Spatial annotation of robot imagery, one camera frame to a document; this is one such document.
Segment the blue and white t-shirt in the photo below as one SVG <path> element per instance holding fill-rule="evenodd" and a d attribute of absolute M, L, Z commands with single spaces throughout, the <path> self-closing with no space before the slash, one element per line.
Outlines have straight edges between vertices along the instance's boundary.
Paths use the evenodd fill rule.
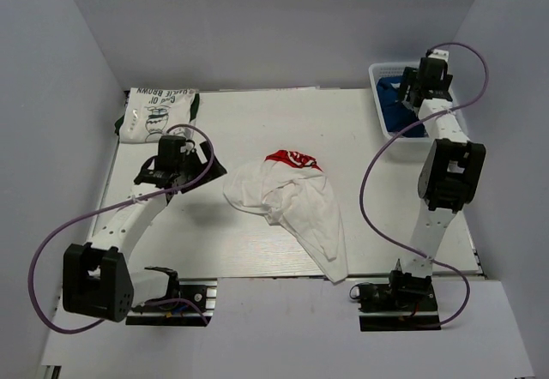
<path fill-rule="evenodd" d="M 376 85 L 383 121 L 389 133 L 398 133 L 419 120 L 412 110 L 398 100 L 401 79 L 401 75 L 383 77 Z"/>

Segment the white Coca-Cola t-shirt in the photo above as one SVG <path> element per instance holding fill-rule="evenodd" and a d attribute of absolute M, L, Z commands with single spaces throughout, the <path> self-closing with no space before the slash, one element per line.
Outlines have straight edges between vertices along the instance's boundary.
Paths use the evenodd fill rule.
<path fill-rule="evenodd" d="M 290 233 L 332 283 L 348 276 L 340 205 L 314 157 L 278 150 L 229 172 L 223 194 L 233 208 Z"/>

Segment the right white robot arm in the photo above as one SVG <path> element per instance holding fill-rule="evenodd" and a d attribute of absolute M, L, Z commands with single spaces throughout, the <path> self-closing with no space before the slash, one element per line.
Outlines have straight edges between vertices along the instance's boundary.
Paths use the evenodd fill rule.
<path fill-rule="evenodd" d="M 486 157 L 485 146 L 469 140 L 452 110 L 448 60 L 447 51 L 428 51 L 417 68 L 405 68 L 398 90 L 398 100 L 422 120 L 431 148 L 418 180 L 413 252 L 397 261 L 392 285 L 425 290 L 431 284 L 432 261 L 451 221 L 473 200 Z"/>

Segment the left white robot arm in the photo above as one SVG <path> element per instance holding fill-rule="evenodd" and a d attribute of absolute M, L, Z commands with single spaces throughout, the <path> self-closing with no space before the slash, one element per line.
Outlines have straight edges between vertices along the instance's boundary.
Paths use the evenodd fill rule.
<path fill-rule="evenodd" d="M 121 322 L 136 308 L 180 304 L 178 273 L 160 266 L 131 272 L 131 254 L 154 219 L 177 194 L 226 174 L 209 139 L 195 144 L 164 135 L 133 180 L 127 199 L 110 221 L 84 244 L 71 244 L 63 255 L 62 302 L 65 311 Z"/>

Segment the white plastic basket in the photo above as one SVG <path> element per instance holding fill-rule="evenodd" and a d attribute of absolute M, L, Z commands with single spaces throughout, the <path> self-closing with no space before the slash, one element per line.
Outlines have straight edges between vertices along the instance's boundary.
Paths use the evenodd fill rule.
<path fill-rule="evenodd" d="M 455 116 L 448 59 L 436 54 L 417 63 L 375 63 L 370 68 L 383 134 L 404 147 L 427 147 L 436 139 L 468 141 Z"/>

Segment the folded white Charlie Brown shirt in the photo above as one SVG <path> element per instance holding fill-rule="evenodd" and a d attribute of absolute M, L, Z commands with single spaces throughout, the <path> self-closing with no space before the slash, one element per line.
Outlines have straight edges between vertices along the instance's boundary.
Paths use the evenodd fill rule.
<path fill-rule="evenodd" d="M 163 135 L 191 139 L 200 107 L 200 94 L 192 88 L 159 89 L 133 87 L 126 92 L 125 111 L 115 122 L 121 143 L 157 142 Z"/>

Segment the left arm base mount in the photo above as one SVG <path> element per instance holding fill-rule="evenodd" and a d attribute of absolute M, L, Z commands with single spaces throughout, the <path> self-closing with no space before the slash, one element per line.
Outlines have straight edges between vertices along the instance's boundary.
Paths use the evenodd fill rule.
<path fill-rule="evenodd" d="M 127 326 L 205 328 L 214 315 L 218 280 L 181 280 L 182 301 L 141 305 L 125 319 Z"/>

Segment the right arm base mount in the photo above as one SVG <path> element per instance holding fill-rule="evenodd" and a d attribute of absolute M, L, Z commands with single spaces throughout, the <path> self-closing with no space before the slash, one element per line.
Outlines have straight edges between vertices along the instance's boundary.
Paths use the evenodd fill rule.
<path fill-rule="evenodd" d="M 386 283 L 362 282 L 349 298 L 359 304 L 362 332 L 437 331 L 442 328 L 432 278 L 393 270 Z"/>

